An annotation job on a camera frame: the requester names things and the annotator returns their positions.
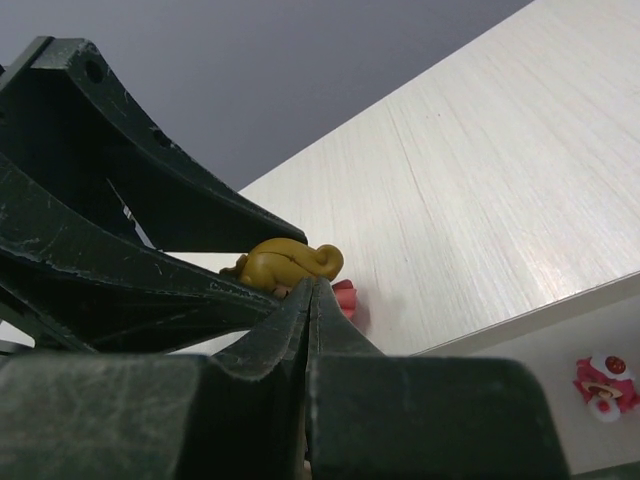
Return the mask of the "pink red mushroom toy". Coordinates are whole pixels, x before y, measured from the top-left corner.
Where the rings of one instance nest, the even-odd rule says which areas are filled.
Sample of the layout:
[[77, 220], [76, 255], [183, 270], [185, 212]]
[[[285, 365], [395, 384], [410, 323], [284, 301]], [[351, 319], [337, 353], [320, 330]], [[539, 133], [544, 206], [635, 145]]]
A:
[[639, 407], [635, 380], [621, 357], [593, 354], [576, 361], [573, 385], [597, 420], [612, 423]]

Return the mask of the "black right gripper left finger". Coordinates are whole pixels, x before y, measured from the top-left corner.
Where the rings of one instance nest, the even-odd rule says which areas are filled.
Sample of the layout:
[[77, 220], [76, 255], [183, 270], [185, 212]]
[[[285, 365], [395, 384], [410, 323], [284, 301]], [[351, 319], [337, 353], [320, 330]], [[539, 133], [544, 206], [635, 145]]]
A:
[[311, 281], [217, 354], [23, 353], [1, 366], [5, 479], [296, 479]]

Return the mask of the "olive round toy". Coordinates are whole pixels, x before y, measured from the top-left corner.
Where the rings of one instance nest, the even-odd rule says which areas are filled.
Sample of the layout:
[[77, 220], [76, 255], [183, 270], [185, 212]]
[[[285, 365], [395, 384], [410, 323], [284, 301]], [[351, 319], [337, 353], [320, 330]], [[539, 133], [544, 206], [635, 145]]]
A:
[[219, 274], [278, 299], [286, 298], [304, 279], [324, 278], [331, 283], [344, 316], [359, 330], [367, 332], [369, 315], [361, 305], [356, 285], [350, 279], [339, 277], [343, 267], [344, 256], [334, 245], [314, 248], [278, 237], [241, 254], [233, 266], [220, 269]]

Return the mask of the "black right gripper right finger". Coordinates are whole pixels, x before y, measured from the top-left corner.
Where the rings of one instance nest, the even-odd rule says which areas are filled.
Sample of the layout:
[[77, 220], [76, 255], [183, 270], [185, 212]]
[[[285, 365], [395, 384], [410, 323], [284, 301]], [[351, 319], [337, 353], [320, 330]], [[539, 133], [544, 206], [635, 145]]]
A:
[[317, 479], [566, 479], [543, 389], [504, 358], [387, 356], [311, 296], [307, 438]]

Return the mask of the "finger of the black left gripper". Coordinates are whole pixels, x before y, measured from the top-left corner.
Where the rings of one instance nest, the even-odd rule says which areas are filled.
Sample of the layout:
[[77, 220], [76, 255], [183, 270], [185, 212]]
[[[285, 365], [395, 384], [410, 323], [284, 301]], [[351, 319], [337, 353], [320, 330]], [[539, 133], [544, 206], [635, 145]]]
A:
[[1, 160], [1, 317], [37, 345], [169, 352], [247, 330], [280, 301], [133, 243]]
[[161, 251], [305, 240], [171, 140], [86, 39], [39, 37], [2, 68], [1, 151], [84, 219]]

